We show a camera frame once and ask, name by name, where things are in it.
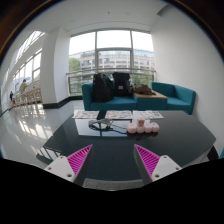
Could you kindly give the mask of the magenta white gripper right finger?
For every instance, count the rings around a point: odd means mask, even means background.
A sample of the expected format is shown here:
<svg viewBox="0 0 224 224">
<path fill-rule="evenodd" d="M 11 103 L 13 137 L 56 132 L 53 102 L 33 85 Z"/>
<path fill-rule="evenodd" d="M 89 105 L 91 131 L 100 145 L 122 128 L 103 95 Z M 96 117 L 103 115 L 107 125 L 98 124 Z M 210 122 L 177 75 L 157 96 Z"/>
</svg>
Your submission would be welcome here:
<svg viewBox="0 0 224 224">
<path fill-rule="evenodd" d="M 134 158 L 144 185 L 181 170 L 168 155 L 159 156 L 137 144 L 134 145 Z"/>
</svg>

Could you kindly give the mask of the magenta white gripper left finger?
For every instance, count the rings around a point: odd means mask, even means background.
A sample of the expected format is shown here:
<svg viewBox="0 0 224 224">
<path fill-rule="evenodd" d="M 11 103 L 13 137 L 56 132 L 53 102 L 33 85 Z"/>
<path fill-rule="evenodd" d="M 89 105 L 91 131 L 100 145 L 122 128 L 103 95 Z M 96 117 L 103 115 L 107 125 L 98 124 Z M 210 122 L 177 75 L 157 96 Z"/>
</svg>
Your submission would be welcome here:
<svg viewBox="0 0 224 224">
<path fill-rule="evenodd" d="M 69 156 L 59 156 L 50 163 L 45 171 L 72 183 L 83 183 L 93 145 L 90 144 Z"/>
</svg>

